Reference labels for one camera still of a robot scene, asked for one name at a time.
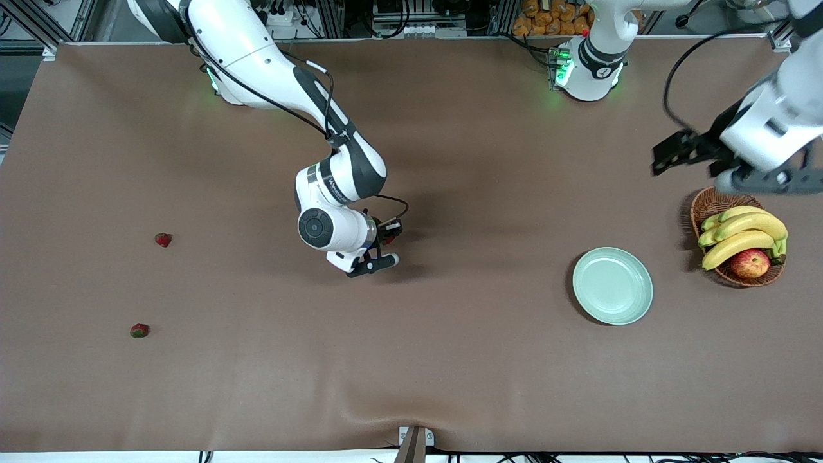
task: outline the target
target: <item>wire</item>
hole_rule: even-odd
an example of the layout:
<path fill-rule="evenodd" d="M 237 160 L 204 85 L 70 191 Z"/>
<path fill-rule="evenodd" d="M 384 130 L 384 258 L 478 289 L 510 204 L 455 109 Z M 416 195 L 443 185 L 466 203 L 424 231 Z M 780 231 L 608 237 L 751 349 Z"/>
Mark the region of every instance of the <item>wire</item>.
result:
<path fill-rule="evenodd" d="M 688 124 L 685 120 L 681 119 L 680 116 L 674 114 L 674 111 L 672 111 L 672 107 L 669 105 L 669 91 L 672 89 L 672 79 L 674 78 L 674 74 L 675 74 L 675 72 L 677 72 L 677 69 L 683 64 L 683 62 L 686 61 L 686 58 L 689 58 L 689 56 L 692 53 L 694 53 L 695 50 L 697 50 L 698 48 L 700 48 L 701 46 L 703 46 L 705 44 L 708 44 L 710 41 L 712 41 L 714 39 L 717 39 L 721 35 L 734 34 L 736 32 L 744 32 L 744 31 L 750 30 L 752 28 L 762 27 L 762 26 L 769 26 L 771 24 L 776 24 L 778 22 L 783 22 L 783 21 L 786 21 L 786 18 L 773 20 L 773 21 L 767 21 L 767 22 L 760 22 L 760 23 L 757 23 L 757 24 L 749 24 L 747 26 L 736 27 L 736 28 L 733 28 L 733 29 L 726 29 L 726 30 L 723 30 L 721 32 L 718 32 L 717 34 L 712 34 L 709 37 L 706 37 L 705 39 L 702 39 L 700 42 L 697 42 L 696 44 L 692 45 L 691 48 L 686 50 L 686 52 L 677 60 L 677 62 L 674 63 L 674 66 L 672 66 L 672 70 L 669 71 L 669 75 L 668 75 L 668 77 L 666 77 L 666 85 L 663 87 L 663 112 L 666 113 L 666 116 L 668 116 L 669 119 L 674 121 L 677 125 L 681 126 L 685 130 L 688 130 L 692 133 L 697 133 L 697 130 L 695 130 L 694 127 L 692 127 L 690 124 Z"/>
<path fill-rule="evenodd" d="M 537 61 L 537 63 L 539 63 L 541 66 L 543 66 L 545 68 L 555 68 L 556 67 L 555 65 L 552 65 L 552 64 L 548 63 L 547 61 L 543 61 L 542 59 L 540 59 L 540 57 L 537 54 L 535 54 L 535 52 L 549 53 L 550 48 L 541 48 L 541 47 L 536 47 L 534 45 L 528 44 L 528 40 L 526 39 L 525 35 L 523 36 L 523 41 L 522 42 L 520 40 L 518 40 L 517 37 L 515 37 L 514 35 L 508 34 L 506 32 L 500 32 L 500 33 L 495 34 L 495 35 L 499 35 L 501 37 L 506 37 L 509 40 L 513 41 L 515 44 L 517 44 L 519 47 L 525 48 L 528 51 L 528 53 L 530 55 L 532 55 L 532 58 L 534 58 L 534 60 Z"/>
<path fill-rule="evenodd" d="M 185 15 L 186 23 L 191 25 L 192 21 L 191 21 L 191 18 L 188 17 L 188 8 L 186 8 L 184 11 L 185 11 L 184 15 Z M 320 127 L 319 125 L 317 125 L 314 121 L 309 120 L 305 116 L 303 116 L 301 114 L 298 114 L 298 113 L 294 112 L 293 110 L 290 110 L 289 108 L 286 108 L 284 105 L 281 105 L 280 103 L 277 103 L 276 101 L 272 100 L 271 98 L 261 94 L 259 91 L 256 91 L 252 87 L 249 87 L 248 85 L 242 83 L 242 81 L 240 81 L 237 77 L 229 74 L 219 64 L 220 60 L 214 59 L 206 51 L 206 48 L 202 45 L 202 43 L 200 42 L 200 39 L 198 38 L 197 32 L 194 31 L 194 30 L 192 31 L 192 40 L 194 40 L 194 44 L 198 47 L 198 49 L 200 49 L 200 54 L 202 55 L 202 58 L 204 60 L 207 59 L 208 61 L 211 61 L 211 65 L 214 66 L 214 68 L 217 69 L 218 71 L 222 72 L 223 75 L 225 75 L 226 77 L 228 77 L 229 79 L 234 81 L 237 85 L 243 87 L 246 91 L 248 91 L 248 92 L 252 93 L 253 95 L 255 95 L 257 98 L 260 98 L 263 101 L 266 101 L 267 103 L 269 103 L 270 105 L 274 105 L 274 106 L 280 108 L 281 110 L 284 110 L 285 112 L 289 113 L 290 115 L 295 116 L 297 119 L 300 119 L 303 122 L 307 123 L 308 125 L 311 125 L 312 127 L 314 127 L 318 132 L 322 133 L 323 136 L 326 136 L 326 132 L 323 130 L 323 128 Z"/>
<path fill-rule="evenodd" d="M 212 457 L 214 456 L 214 451 L 200 451 L 200 457 L 198 457 L 198 463 L 211 463 Z"/>
<path fill-rule="evenodd" d="M 403 217 L 404 215 L 406 215 L 407 212 L 409 212 L 409 203 L 407 203 L 406 201 L 403 201 L 402 199 L 394 198 L 393 196 L 386 196 L 385 194 L 376 194 L 374 197 L 375 198 L 381 198 L 381 199 L 388 199 L 389 201 L 394 201 L 396 203 L 400 203 L 403 206 L 405 206 L 405 208 L 403 209 L 403 212 L 401 212 L 398 215 L 390 218 L 389 220 L 379 224 L 378 227 L 384 227 L 384 226 L 388 225 L 390 222 L 398 220 L 400 217 Z M 506 457 L 503 460 L 498 461 L 497 463 L 503 463 L 506 460 L 511 460 L 511 456 Z"/>
<path fill-rule="evenodd" d="M 320 29 L 314 25 L 314 21 L 312 21 L 311 15 L 309 14 L 309 9 L 306 8 L 306 4 L 303 0 L 300 0 L 300 5 L 303 7 L 302 12 L 300 11 L 300 8 L 297 7 L 297 4 L 295 4 L 295 8 L 297 8 L 297 13 L 300 14 L 300 17 L 306 20 L 306 27 L 309 28 L 309 32 L 314 34 L 314 36 L 318 39 L 322 39 L 323 35 L 320 34 Z"/>
<path fill-rule="evenodd" d="M 390 35 L 382 35 L 382 34 L 379 34 L 378 32 L 375 32 L 374 29 L 372 29 L 371 26 L 369 26 L 369 23 L 365 19 L 365 16 L 363 16 L 363 26 L 365 27 L 365 29 L 373 37 L 378 37 L 380 39 L 391 39 L 393 37 L 396 37 L 396 36 L 400 35 L 400 33 L 403 32 L 406 29 L 406 26 L 409 25 L 409 20 L 412 18 L 412 8 L 409 6 L 409 0 L 403 0 L 403 5 L 406 6 L 406 19 L 403 20 L 403 10 L 401 8 L 401 10 L 400 10 L 400 25 Z"/>
<path fill-rule="evenodd" d="M 525 48 L 525 49 L 534 50 L 534 51 L 541 51 L 543 53 L 548 53 L 548 51 L 549 51 L 548 48 L 544 49 L 544 48 L 536 47 L 534 45 L 530 45 L 530 44 L 526 43 L 526 37 L 525 36 L 523 37 L 523 41 L 521 42 L 520 40 L 517 39 L 517 37 L 515 37 L 514 35 L 511 35 L 507 32 L 499 32 L 495 35 L 499 35 L 501 37 L 506 37 L 507 39 L 513 41 L 518 46 L 520 46 L 522 48 Z"/>
<path fill-rule="evenodd" d="M 534 54 L 534 50 L 532 49 L 531 46 L 529 46 L 525 35 L 523 36 L 523 44 L 526 45 L 526 49 L 528 50 L 528 54 L 531 54 L 532 58 L 534 58 L 534 60 L 537 61 L 537 63 L 539 63 L 540 65 L 542 65 L 545 68 L 549 68 L 549 63 L 547 61 L 540 60 L 540 57 L 537 56 L 536 54 Z"/>
<path fill-rule="evenodd" d="M 309 61 L 307 61 L 305 59 L 302 59 L 302 58 L 298 58 L 297 56 L 295 56 L 295 55 L 293 55 L 293 54 L 291 54 L 287 51 L 281 51 L 281 53 L 283 53 L 285 56 L 288 56 L 289 58 L 296 59 L 297 61 L 300 61 L 301 63 L 303 63 L 307 66 L 311 66 L 312 68 L 315 68 L 315 69 L 321 68 L 323 70 L 323 74 L 325 74 L 326 77 L 328 77 L 328 81 L 329 81 L 329 84 L 328 84 L 328 98 L 326 98 L 326 108 L 323 111 L 323 123 L 325 125 L 325 130 L 326 130 L 326 138 L 332 137 L 332 131 L 328 127 L 328 114 L 331 112 L 330 109 L 332 108 L 332 98 L 334 96 L 334 77 L 332 77 L 332 74 L 326 68 L 322 68 L 319 65 L 313 66 L 312 64 L 309 64 Z"/>
<path fill-rule="evenodd" d="M 0 35 L 3 35 L 5 33 L 7 33 L 8 28 L 12 27 L 13 22 L 14 22 L 14 20 L 12 20 L 5 12 L 3 12 L 2 20 L 0 21 L 0 29 L 2 29 L 2 31 L 0 31 Z"/>
<path fill-rule="evenodd" d="M 773 458 L 775 460 L 789 461 L 790 463 L 801 463 L 801 461 L 799 459 L 794 458 L 793 454 L 790 456 L 789 454 L 769 453 L 767 451 L 748 451 L 748 452 L 745 452 L 745 453 L 738 453 L 737 455 L 729 456 L 729 457 L 718 456 L 717 459 L 715 459 L 713 456 L 697 456 L 697 457 L 700 458 L 702 461 L 707 461 L 709 463 L 717 463 L 719 459 L 722 459 L 723 461 L 732 461 L 732 460 L 736 460 L 738 458 L 742 458 L 744 456 L 769 457 L 769 458 Z M 686 458 L 686 461 L 694 461 L 688 455 L 684 455 L 684 457 Z M 684 463 L 684 461 L 683 460 L 674 460 L 674 459 L 671 459 L 671 458 L 664 458 L 662 460 L 655 461 L 655 463 Z"/>

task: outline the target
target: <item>banana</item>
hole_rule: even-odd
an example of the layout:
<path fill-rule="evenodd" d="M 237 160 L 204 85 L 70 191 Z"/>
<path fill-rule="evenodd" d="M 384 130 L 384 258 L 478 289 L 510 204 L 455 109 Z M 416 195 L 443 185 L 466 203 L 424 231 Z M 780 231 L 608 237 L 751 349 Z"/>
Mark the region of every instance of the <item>banana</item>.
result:
<path fill-rule="evenodd" d="M 715 228 L 717 225 L 720 225 L 720 216 L 722 214 L 714 214 L 712 217 L 707 218 L 703 221 L 703 225 L 700 228 L 703 229 L 704 232 Z"/>
<path fill-rule="evenodd" d="M 703 256 L 703 269 L 714 269 L 728 258 L 747 249 L 760 248 L 774 251 L 776 247 L 774 239 L 764 231 L 743 231 L 729 237 L 727 240 L 720 241 L 709 253 Z"/>
<path fill-rule="evenodd" d="M 746 213 L 761 213 L 761 214 L 769 214 L 768 211 L 756 208 L 754 206 L 736 206 L 734 208 L 727 209 L 719 214 L 714 214 L 712 217 L 707 218 L 703 221 L 703 231 L 710 230 L 715 228 L 717 225 L 720 225 L 722 222 L 726 222 L 728 219 Z"/>
<path fill-rule="evenodd" d="M 756 208 L 754 206 L 737 206 L 735 208 L 730 208 L 730 209 L 727 209 L 727 210 L 723 211 L 720 214 L 720 220 L 719 221 L 720 222 L 726 222 L 728 219 L 730 219 L 734 216 L 745 214 L 745 213 L 769 214 L 769 212 L 766 211 L 765 209 Z"/>
<path fill-rule="evenodd" d="M 718 244 L 718 242 L 714 240 L 714 232 L 716 230 L 717 228 L 710 228 L 709 230 L 704 231 L 703 234 L 700 235 L 700 238 L 697 239 L 697 245 L 701 248 L 705 248 Z"/>
<path fill-rule="evenodd" d="M 766 232 L 774 238 L 775 241 L 782 240 L 788 236 L 786 226 L 783 225 L 777 217 L 763 213 L 744 213 L 720 223 L 714 232 L 714 239 L 716 241 L 723 241 L 745 230 L 760 230 Z"/>

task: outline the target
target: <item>apple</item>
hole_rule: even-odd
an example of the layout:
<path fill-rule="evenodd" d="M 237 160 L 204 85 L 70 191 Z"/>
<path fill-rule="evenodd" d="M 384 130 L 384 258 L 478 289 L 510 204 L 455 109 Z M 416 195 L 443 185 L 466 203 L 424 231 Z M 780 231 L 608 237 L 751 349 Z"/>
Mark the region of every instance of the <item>apple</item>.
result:
<path fill-rule="evenodd" d="M 769 256 L 759 249 L 738 252 L 729 260 L 732 271 L 740 278 L 762 277 L 771 267 Z"/>

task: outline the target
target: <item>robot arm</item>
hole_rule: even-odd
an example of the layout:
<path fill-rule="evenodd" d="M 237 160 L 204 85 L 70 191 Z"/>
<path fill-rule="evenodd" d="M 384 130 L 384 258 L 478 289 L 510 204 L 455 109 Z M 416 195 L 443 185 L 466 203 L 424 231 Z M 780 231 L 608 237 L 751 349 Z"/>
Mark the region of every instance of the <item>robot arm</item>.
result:
<path fill-rule="evenodd" d="M 594 10 L 594 24 L 586 37 L 574 37 L 558 48 L 569 57 L 559 63 L 564 70 L 553 79 L 581 101 L 597 101 L 617 85 L 623 61 L 638 31 L 633 10 L 667 10 L 690 0 L 587 0 Z"/>
<path fill-rule="evenodd" d="M 128 0 L 134 16 L 163 40 L 190 43 L 206 62 L 216 91 L 229 103 L 308 114 L 332 154 L 304 168 L 295 179 L 303 241 L 326 251 L 327 260 L 350 276 L 393 267 L 396 255 L 379 244 L 402 230 L 399 220 L 378 224 L 348 204 L 380 192 L 386 166 L 329 92 L 274 45 L 256 12 L 244 0 Z M 316 63 L 305 62 L 328 73 Z M 369 249 L 378 250 L 371 259 Z"/>
<path fill-rule="evenodd" d="M 727 193 L 811 194 L 823 191 L 812 167 L 812 144 L 823 134 L 823 2 L 792 0 L 802 40 L 769 76 L 756 83 L 712 128 L 682 130 L 654 147 L 654 175 L 680 164 L 714 161 L 715 188 Z M 799 167 L 790 159 L 805 157 Z"/>

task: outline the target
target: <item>plate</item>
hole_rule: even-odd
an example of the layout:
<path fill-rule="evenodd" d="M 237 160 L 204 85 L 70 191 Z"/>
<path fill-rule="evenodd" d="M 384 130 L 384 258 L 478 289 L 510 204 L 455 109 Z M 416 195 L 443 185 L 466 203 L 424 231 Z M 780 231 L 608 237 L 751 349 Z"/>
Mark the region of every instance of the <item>plate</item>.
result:
<path fill-rule="evenodd" d="M 652 277 L 632 254 L 617 248 L 590 250 L 572 275 L 574 295 L 583 309 L 609 325 L 634 323 L 652 305 Z"/>

